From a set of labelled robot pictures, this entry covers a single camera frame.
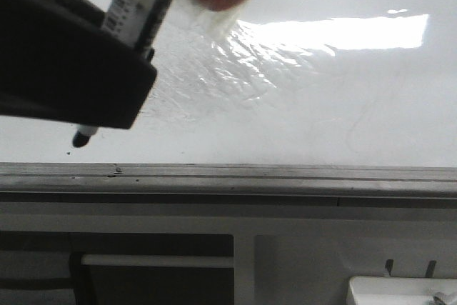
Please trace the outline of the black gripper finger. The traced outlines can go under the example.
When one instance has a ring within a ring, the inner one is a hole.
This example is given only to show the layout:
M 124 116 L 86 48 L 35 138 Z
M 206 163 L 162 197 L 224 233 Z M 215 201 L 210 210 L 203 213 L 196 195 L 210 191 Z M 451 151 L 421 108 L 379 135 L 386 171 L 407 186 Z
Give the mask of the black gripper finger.
M 1 114 L 130 128 L 155 68 L 55 0 L 1 0 Z

